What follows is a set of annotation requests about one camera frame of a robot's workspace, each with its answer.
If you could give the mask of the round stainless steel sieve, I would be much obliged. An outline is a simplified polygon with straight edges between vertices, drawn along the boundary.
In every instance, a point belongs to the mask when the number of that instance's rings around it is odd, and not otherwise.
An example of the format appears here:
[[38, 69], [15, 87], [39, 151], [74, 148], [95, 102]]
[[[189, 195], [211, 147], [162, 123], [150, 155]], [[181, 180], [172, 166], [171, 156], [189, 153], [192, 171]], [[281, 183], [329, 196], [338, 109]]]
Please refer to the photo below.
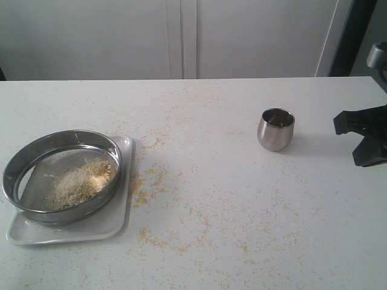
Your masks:
[[[62, 210], [44, 210], [44, 199], [63, 173], [100, 159], [116, 166], [112, 181], [95, 197]], [[8, 162], [2, 188], [6, 198], [27, 219], [48, 225], [81, 220], [115, 195], [123, 171], [123, 155], [112, 138], [89, 130], [65, 130], [38, 138]]]

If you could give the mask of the stainless steel cup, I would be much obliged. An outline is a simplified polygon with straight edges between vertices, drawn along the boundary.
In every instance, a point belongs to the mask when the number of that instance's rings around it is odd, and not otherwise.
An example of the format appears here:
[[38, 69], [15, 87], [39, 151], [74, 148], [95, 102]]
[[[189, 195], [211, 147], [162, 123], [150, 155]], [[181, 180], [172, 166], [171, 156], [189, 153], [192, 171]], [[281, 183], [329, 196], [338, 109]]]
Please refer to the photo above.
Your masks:
[[261, 114], [257, 137], [259, 144], [272, 152], [285, 149], [293, 138], [294, 115], [282, 108], [270, 108]]

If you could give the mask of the white coarse grain pile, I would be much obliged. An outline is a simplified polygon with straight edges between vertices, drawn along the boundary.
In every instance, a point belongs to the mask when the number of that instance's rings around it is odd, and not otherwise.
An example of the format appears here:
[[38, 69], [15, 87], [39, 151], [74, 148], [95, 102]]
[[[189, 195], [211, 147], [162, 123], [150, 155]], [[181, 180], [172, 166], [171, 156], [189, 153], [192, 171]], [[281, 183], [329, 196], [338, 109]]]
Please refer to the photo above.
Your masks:
[[95, 197], [115, 177], [116, 166], [109, 161], [95, 159], [71, 169], [54, 181], [54, 188], [44, 199], [44, 210], [62, 210], [79, 205]]

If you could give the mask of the white square plastic tray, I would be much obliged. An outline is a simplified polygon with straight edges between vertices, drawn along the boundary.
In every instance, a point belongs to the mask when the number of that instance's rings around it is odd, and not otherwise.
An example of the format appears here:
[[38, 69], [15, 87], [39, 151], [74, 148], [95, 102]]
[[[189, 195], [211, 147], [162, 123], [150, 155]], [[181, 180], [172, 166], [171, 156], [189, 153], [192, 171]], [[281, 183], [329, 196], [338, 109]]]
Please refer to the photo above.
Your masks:
[[80, 221], [58, 226], [29, 221], [17, 213], [8, 227], [7, 241], [17, 246], [43, 245], [103, 240], [117, 234], [126, 219], [134, 142], [129, 137], [113, 136], [112, 139], [123, 154], [123, 178], [117, 193], [102, 209]]

